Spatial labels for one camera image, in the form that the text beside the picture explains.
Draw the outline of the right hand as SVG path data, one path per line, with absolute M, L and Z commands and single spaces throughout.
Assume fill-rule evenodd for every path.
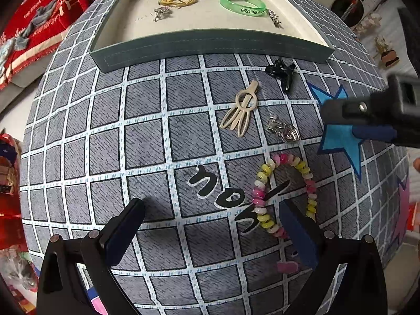
M 413 167 L 416 171 L 420 172 L 420 158 L 414 160 Z

